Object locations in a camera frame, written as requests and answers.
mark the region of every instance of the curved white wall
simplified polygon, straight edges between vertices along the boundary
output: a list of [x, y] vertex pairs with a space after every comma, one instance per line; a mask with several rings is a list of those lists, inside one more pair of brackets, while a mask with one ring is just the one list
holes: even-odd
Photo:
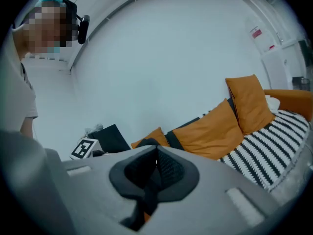
[[297, 15], [285, 0], [275, 0], [272, 4], [277, 15], [282, 18], [287, 31], [292, 39], [303, 40], [306, 38], [306, 31], [300, 24]]
[[44, 148], [56, 150], [62, 161], [70, 160], [85, 127], [73, 81], [71, 75], [57, 70], [57, 62], [43, 68], [37, 64], [39, 61], [48, 60], [22, 61], [36, 92], [38, 118], [33, 121], [34, 138]]
[[242, 0], [138, 0], [91, 39], [73, 68], [85, 126], [116, 124], [128, 143], [219, 104], [226, 77], [269, 82]]

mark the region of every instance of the black and white striped blanket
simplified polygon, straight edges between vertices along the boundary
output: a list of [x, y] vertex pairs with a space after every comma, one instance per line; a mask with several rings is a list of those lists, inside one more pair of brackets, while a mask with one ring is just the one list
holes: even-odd
[[310, 125], [303, 116], [279, 110], [270, 124], [245, 136], [237, 148], [219, 161], [271, 191], [297, 159], [309, 130]]

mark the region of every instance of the chair armrest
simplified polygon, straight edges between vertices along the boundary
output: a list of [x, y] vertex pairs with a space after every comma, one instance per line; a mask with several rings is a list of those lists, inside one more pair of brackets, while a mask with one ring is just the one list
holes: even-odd
[[313, 116], [313, 93], [301, 90], [264, 90], [264, 93], [280, 101], [280, 110], [299, 113], [307, 121], [311, 121]]

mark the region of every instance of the orange pillow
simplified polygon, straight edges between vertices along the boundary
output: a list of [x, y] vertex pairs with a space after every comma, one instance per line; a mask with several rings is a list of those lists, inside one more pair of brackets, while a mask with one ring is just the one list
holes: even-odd
[[274, 120], [256, 75], [226, 78], [226, 83], [244, 135], [259, 131]]
[[[157, 128], [156, 130], [154, 130], [153, 132], [151, 132], [148, 136], [146, 136], [144, 139], [155, 139], [160, 145], [163, 146], [167, 146], [170, 147], [170, 145], [168, 144], [168, 141], [165, 137], [165, 135], [163, 134], [161, 127]], [[135, 149], [137, 147], [137, 145], [139, 145], [139, 143], [142, 141], [143, 139], [132, 143], [132, 148]]]
[[199, 120], [173, 132], [185, 151], [215, 160], [231, 152], [244, 139], [226, 99]]

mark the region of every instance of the red label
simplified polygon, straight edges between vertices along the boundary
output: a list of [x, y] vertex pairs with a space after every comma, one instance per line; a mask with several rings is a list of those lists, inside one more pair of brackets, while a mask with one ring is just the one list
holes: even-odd
[[260, 36], [262, 34], [262, 31], [260, 30], [260, 29], [258, 29], [256, 32], [254, 32], [253, 34], [252, 34], [252, 37], [253, 38], [256, 38], [257, 36]]

